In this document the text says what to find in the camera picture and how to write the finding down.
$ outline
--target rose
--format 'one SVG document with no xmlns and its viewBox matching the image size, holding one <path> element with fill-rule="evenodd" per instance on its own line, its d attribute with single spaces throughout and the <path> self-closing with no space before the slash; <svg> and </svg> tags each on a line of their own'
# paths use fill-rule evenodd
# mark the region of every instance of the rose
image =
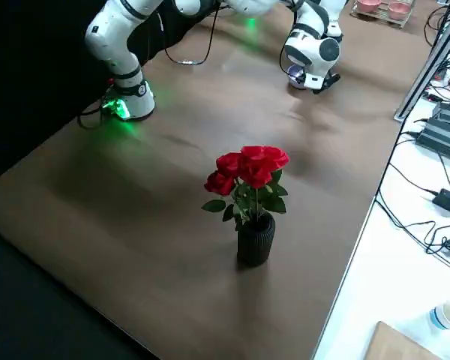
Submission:
<svg viewBox="0 0 450 360">
<path fill-rule="evenodd" d="M 264 146 L 263 154 L 265 155 L 267 167 L 270 171 L 279 170 L 290 161 L 285 151 L 274 146 Z"/>
<path fill-rule="evenodd" d="M 261 160 L 243 157 L 240 160 L 238 171 L 241 179 L 253 189 L 261 188 L 272 180 L 272 174 L 263 166 Z"/>
<path fill-rule="evenodd" d="M 232 177 L 225 176 L 218 171 L 215 171 L 207 178 L 207 183 L 204 186 L 207 191 L 225 197 L 230 195 L 235 187 L 235 183 L 233 182 Z"/>
<path fill-rule="evenodd" d="M 217 159 L 217 168 L 220 174 L 236 178 L 239 176 L 239 160 L 242 158 L 240 152 L 229 152 Z"/>
<path fill-rule="evenodd" d="M 274 146 L 244 146 L 241 153 L 250 161 L 260 163 L 268 171 L 279 170 L 290 160 L 285 151 Z"/>
</svg>

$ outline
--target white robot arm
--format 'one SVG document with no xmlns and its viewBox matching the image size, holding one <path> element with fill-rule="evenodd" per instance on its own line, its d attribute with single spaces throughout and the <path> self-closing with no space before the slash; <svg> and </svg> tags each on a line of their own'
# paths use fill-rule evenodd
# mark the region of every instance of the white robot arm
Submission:
<svg viewBox="0 0 450 360">
<path fill-rule="evenodd" d="M 288 58 L 298 65 L 295 68 L 300 68 L 293 74 L 292 84 L 298 83 L 300 89 L 319 92 L 340 78 L 331 78 L 329 71 L 340 56 L 338 40 L 341 40 L 341 30 L 338 15 L 346 0 L 322 0 L 320 5 L 311 0 L 286 1 L 292 2 L 289 7 L 296 13 L 296 22 L 284 49 Z M 335 10 L 326 10 L 321 6 L 324 3 Z M 334 22 L 330 20 L 331 13 L 334 15 Z"/>
<path fill-rule="evenodd" d="M 160 5 L 162 0 L 108 0 L 91 21 L 85 33 L 90 52 L 105 61 L 113 74 L 113 87 L 107 94 L 111 106 L 122 120 L 142 120 L 155 108 L 138 58 L 127 48 L 135 28 Z"/>
<path fill-rule="evenodd" d="M 91 53 L 97 59 L 105 61 L 113 74 L 113 87 L 106 94 L 106 98 L 110 100 L 103 107 L 111 108 L 124 121 L 146 119 L 155 108 L 152 91 L 143 76 L 137 57 L 127 48 L 127 39 L 139 24 L 153 14 L 162 1 L 108 0 L 91 21 L 85 34 L 85 43 Z M 195 17 L 207 11 L 217 0 L 172 1 L 184 16 Z M 322 0 L 337 4 L 344 4 L 345 1 Z M 241 14 L 255 17 L 269 11 L 278 0 L 224 2 Z M 301 78 L 304 86 L 321 89 L 327 72 L 338 60 L 340 53 L 336 40 L 330 37 L 322 39 L 324 34 L 332 36 L 327 10 L 310 0 L 282 2 L 290 2 L 289 6 L 297 13 L 297 22 L 285 44 L 286 53 L 293 62 L 303 67 Z"/>
</svg>

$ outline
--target flower stem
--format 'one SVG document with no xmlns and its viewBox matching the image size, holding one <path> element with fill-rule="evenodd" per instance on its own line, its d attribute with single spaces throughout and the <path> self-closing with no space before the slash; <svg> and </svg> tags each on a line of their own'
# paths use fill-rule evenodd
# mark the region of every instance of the flower stem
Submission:
<svg viewBox="0 0 450 360">
<path fill-rule="evenodd" d="M 255 189 L 256 223 L 258 224 L 258 189 Z"/>
</svg>

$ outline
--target white cup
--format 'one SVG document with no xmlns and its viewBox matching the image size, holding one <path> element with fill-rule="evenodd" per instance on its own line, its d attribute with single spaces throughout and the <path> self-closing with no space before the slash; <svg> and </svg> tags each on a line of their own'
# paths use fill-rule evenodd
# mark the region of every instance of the white cup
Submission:
<svg viewBox="0 0 450 360">
<path fill-rule="evenodd" d="M 440 330 L 450 330 L 450 301 L 430 310 L 430 321 Z"/>
</svg>

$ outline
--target bowl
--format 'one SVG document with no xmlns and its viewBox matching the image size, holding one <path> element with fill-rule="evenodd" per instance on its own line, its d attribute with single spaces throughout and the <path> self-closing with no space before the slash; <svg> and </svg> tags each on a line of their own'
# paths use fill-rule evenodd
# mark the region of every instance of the bowl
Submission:
<svg viewBox="0 0 450 360">
<path fill-rule="evenodd" d="M 412 7 L 403 2 L 391 2 L 388 5 L 388 17 L 393 20 L 405 20 L 410 14 Z"/>
<path fill-rule="evenodd" d="M 357 6 L 361 12 L 373 13 L 377 11 L 382 0 L 358 0 Z"/>
</svg>

